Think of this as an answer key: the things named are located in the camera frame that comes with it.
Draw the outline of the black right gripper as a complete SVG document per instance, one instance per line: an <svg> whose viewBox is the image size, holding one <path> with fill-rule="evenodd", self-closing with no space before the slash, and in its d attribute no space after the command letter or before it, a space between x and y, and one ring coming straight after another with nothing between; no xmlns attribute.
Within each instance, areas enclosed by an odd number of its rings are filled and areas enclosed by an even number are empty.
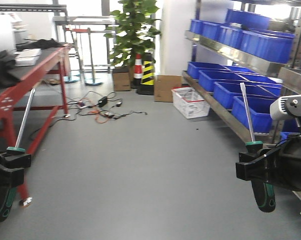
<svg viewBox="0 0 301 240"><path fill-rule="evenodd" d="M301 134L291 133L275 147L278 149L240 152L235 163L236 177L301 192Z"/></svg>

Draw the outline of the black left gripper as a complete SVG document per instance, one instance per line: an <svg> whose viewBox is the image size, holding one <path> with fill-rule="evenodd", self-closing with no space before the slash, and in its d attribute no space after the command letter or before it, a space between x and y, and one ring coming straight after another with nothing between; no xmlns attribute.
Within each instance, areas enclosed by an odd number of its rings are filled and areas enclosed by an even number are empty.
<svg viewBox="0 0 301 240"><path fill-rule="evenodd" d="M16 188L24 183L24 168L31 166L31 155L20 151L0 151L0 215L9 215Z"/></svg>

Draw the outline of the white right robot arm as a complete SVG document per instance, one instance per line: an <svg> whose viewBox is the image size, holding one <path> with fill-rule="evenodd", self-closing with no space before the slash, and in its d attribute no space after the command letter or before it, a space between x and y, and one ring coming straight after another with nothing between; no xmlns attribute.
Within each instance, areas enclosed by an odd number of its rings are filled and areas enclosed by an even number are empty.
<svg viewBox="0 0 301 240"><path fill-rule="evenodd" d="M279 97L270 105L275 121L295 119L297 135L257 153L242 152L235 164L236 176L244 181L258 180L291 191L301 191L301 94Z"/></svg>

